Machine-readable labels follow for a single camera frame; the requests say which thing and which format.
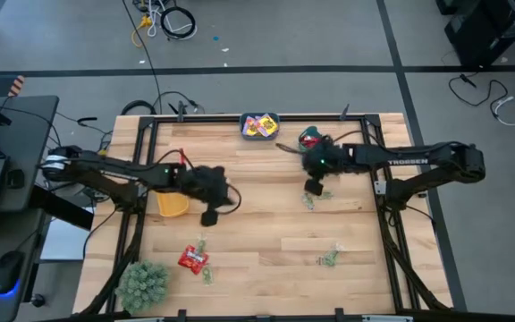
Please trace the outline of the black metal rig frame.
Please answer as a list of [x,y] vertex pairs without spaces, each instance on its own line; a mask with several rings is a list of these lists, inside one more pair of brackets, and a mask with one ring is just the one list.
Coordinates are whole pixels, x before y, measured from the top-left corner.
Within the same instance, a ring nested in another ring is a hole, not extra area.
[[[343,174],[324,180],[331,199],[302,201],[306,174],[299,157],[282,151],[309,126],[343,143],[379,138],[389,147],[407,146],[409,132],[402,114],[285,114],[275,140],[241,137],[235,114],[193,115],[178,122],[171,116],[120,116],[109,155],[141,163],[174,161],[182,148],[195,165],[221,165],[239,190],[241,206],[205,228],[203,205],[192,201],[178,217],[160,216],[148,201],[139,258],[168,267],[166,300],[150,310],[154,317],[230,316],[278,319],[284,316],[393,313],[424,309],[425,301],[382,243],[389,232],[401,254],[426,287],[446,306],[452,305],[438,243],[426,200],[414,198],[396,215],[376,204],[374,181],[408,179],[415,167],[374,174]],[[206,286],[178,265],[188,245],[207,239],[207,264],[214,283]],[[334,267],[317,259],[338,243],[343,251]]]

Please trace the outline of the teal plastic bin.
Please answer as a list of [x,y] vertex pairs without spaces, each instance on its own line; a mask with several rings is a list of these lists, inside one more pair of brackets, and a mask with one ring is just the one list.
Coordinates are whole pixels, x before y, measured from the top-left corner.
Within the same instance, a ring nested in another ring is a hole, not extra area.
[[324,135],[319,132],[319,130],[318,130],[318,128],[316,126],[309,126],[308,128],[306,128],[298,137],[298,148],[299,148],[299,151],[303,152],[303,153],[311,150],[311,148],[305,149],[302,146],[302,140],[306,136],[318,137],[318,138],[321,139],[321,141],[323,140],[323,137],[324,137]]

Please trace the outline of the orange black striped object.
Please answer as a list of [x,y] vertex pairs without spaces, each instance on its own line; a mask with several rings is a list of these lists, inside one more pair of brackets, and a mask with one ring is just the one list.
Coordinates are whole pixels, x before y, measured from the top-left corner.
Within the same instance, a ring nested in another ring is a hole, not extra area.
[[25,78],[22,75],[18,75],[14,80],[7,94],[8,97],[18,97],[24,86]]

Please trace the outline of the green artificial plant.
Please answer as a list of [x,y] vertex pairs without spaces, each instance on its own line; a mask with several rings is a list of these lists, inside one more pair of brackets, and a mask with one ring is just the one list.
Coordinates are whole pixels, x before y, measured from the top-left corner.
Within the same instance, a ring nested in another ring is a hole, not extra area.
[[168,269],[164,265],[149,261],[135,262],[122,273],[115,294],[126,311],[139,313],[165,300],[169,279]]

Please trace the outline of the dark grey desk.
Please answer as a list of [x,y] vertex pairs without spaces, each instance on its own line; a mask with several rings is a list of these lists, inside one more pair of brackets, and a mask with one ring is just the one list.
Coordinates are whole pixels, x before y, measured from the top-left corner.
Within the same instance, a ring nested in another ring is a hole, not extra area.
[[[11,322],[25,297],[38,236],[46,219],[36,195],[36,165],[43,156],[47,137],[52,131],[59,99],[56,96],[0,97],[3,114],[12,123],[0,126],[0,149],[7,155],[6,167],[0,181],[0,258],[8,251],[24,253],[20,282],[11,296],[0,297],[0,322]],[[25,175],[24,187],[18,190],[6,187],[6,174],[21,169]]]

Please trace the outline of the yellow plastic bin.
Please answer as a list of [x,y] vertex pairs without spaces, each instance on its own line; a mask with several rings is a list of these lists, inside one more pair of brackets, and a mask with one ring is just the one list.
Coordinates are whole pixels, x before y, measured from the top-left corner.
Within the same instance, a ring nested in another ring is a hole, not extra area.
[[157,193],[156,200],[162,217],[176,217],[186,214],[190,207],[188,197],[178,192]]

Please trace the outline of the yellow candy packet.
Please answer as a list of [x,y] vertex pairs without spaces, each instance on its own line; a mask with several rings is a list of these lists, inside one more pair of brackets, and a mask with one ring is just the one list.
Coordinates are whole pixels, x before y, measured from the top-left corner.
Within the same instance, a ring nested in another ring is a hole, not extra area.
[[256,116],[247,116],[244,121],[241,133],[244,136],[254,137],[254,136],[261,134],[259,129],[260,129],[259,118]]
[[278,123],[271,115],[263,114],[257,119],[257,130],[263,137],[270,137],[278,131]]

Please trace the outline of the black computer tower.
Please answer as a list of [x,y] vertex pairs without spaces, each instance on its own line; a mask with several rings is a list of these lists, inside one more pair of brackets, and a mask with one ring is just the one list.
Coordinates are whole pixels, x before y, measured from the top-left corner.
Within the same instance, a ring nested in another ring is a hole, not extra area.
[[444,32],[461,65],[487,67],[515,42],[515,0],[460,0]]

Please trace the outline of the small black device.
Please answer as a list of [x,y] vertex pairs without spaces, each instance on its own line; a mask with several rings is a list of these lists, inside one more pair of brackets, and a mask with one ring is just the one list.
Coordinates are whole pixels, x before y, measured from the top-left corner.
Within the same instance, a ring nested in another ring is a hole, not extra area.
[[6,187],[18,190],[24,187],[25,175],[21,169],[12,169],[6,174]]

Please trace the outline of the black computer mouse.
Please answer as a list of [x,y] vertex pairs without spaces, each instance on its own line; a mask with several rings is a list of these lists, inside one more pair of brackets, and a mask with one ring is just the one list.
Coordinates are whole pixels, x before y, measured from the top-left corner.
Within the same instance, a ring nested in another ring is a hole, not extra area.
[[24,253],[19,250],[8,251],[0,258],[0,297],[16,292],[24,258]]

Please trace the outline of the blue plastic bin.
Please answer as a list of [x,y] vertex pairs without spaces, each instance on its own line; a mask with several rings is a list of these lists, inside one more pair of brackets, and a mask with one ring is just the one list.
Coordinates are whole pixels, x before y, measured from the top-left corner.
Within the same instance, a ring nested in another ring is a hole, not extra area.
[[279,131],[280,131],[280,117],[278,114],[275,114],[275,113],[246,113],[246,114],[242,114],[239,118],[239,121],[240,121],[240,132],[242,130],[242,127],[243,127],[243,124],[244,124],[244,121],[246,119],[247,116],[256,116],[256,117],[260,117],[262,116],[263,114],[269,114],[271,115],[278,123],[278,131],[270,136],[270,137],[263,137],[261,134],[260,135],[257,135],[257,136],[254,136],[254,137],[248,137],[248,136],[244,136],[242,133],[241,133],[241,137],[245,140],[274,140],[277,135],[279,134]]

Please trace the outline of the white board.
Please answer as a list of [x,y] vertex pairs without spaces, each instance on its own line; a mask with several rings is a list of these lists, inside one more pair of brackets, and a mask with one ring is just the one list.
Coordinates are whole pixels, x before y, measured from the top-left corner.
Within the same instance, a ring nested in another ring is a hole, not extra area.
[[55,219],[46,232],[40,259],[46,261],[82,260],[89,231]]

